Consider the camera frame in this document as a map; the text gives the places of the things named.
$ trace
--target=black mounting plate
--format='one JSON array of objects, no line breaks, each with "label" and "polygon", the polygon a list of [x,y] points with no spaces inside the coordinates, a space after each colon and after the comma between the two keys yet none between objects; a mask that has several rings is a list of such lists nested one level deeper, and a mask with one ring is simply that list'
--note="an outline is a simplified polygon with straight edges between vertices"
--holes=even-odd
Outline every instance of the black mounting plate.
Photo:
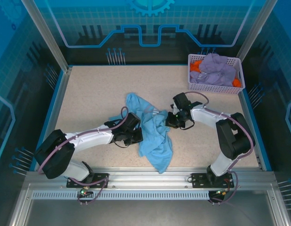
[{"label": "black mounting plate", "polygon": [[[92,181],[98,181],[98,180],[101,180],[101,179],[104,179],[104,178],[107,178],[107,177],[109,177],[108,173],[95,173],[94,176],[93,176]],[[103,184],[104,184],[104,181],[102,181],[102,182],[100,182],[100,183],[98,183],[96,185],[92,185],[92,186],[90,186],[90,188],[102,188]],[[78,185],[77,183],[75,183],[71,179],[68,179],[66,187],[67,188],[82,188],[83,186],[82,185]]]},{"label": "black mounting plate", "polygon": [[228,179],[230,182],[230,188],[234,187],[234,181],[232,174],[226,173],[223,176],[220,176],[219,183],[214,185],[210,184],[210,181],[207,178],[206,173],[192,173],[191,174],[191,183],[193,188],[228,188],[227,183],[224,179]]}]

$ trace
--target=robotic arm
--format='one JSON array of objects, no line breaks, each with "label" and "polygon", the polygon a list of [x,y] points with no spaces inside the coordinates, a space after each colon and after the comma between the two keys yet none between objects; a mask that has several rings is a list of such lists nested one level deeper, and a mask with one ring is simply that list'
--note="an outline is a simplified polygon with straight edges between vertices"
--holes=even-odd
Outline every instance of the robotic arm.
[{"label": "robotic arm", "polygon": [[55,130],[37,149],[35,158],[48,179],[66,176],[89,184],[94,181],[94,173],[85,162],[73,160],[73,154],[118,141],[124,141],[125,146],[139,143],[143,140],[140,122],[135,114],[129,113],[122,120],[108,121],[84,132],[64,134]]},{"label": "robotic arm", "polygon": [[[253,147],[255,141],[253,135],[240,113],[232,115],[218,113],[206,108],[205,104],[200,102],[191,103],[185,93],[180,93],[173,98],[173,113],[169,112],[166,125],[182,130],[190,129],[195,122],[201,122],[213,129],[216,129],[220,144],[221,153],[214,163],[207,168],[206,177],[210,184],[217,185],[223,181],[225,175],[242,157],[249,155],[251,142]],[[251,141],[243,132],[241,127],[233,123],[229,118],[236,121],[247,134],[251,137]],[[193,125],[185,128],[185,122],[192,121]]]}]

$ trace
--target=speckled tabletop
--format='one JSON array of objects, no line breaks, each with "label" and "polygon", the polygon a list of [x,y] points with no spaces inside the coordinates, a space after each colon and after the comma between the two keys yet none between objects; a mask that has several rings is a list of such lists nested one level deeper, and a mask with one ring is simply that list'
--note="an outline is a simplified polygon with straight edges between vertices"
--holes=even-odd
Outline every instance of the speckled tabletop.
[{"label": "speckled tabletop", "polygon": [[[187,66],[74,66],[60,110],[57,129],[79,132],[92,129],[118,115],[125,105],[126,95],[135,92],[159,110],[170,111],[173,97],[188,91]],[[241,112],[237,95],[205,93],[209,107],[225,113]],[[196,94],[194,101],[204,102]],[[171,129],[173,158],[170,167],[206,167],[220,153],[217,133],[196,123],[192,129]],[[92,167],[151,167],[146,157],[139,157],[138,145],[119,148],[114,144],[99,145],[77,155]],[[257,167],[255,153],[236,167]]]}]

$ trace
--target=white basket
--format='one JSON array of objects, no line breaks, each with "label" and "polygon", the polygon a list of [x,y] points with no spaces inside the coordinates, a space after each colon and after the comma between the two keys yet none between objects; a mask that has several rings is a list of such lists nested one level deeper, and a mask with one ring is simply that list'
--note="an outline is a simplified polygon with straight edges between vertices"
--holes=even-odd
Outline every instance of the white basket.
[{"label": "white basket", "polygon": [[239,79],[239,81],[242,84],[242,87],[214,86],[214,85],[204,85],[204,84],[196,84],[196,83],[190,82],[190,63],[194,63],[197,60],[203,60],[205,56],[206,55],[198,55],[198,54],[188,55],[188,89],[214,92],[214,93],[238,94],[241,90],[245,88],[244,73],[243,73],[243,68],[241,66],[241,61],[239,58],[234,58],[234,57],[228,57],[227,64],[233,66],[236,69],[235,77]]}]

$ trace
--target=light blue cloth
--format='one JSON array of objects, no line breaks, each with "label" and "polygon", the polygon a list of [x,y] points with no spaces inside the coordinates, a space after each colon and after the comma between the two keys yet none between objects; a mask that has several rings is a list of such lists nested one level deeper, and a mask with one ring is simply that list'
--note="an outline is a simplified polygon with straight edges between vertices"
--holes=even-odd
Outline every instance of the light blue cloth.
[{"label": "light blue cloth", "polygon": [[[126,106],[141,119],[139,155],[146,156],[159,173],[164,173],[173,156],[173,144],[167,135],[170,128],[165,126],[167,111],[153,113],[156,108],[134,93],[127,95]],[[121,115],[110,118],[115,119],[121,119]]]}]

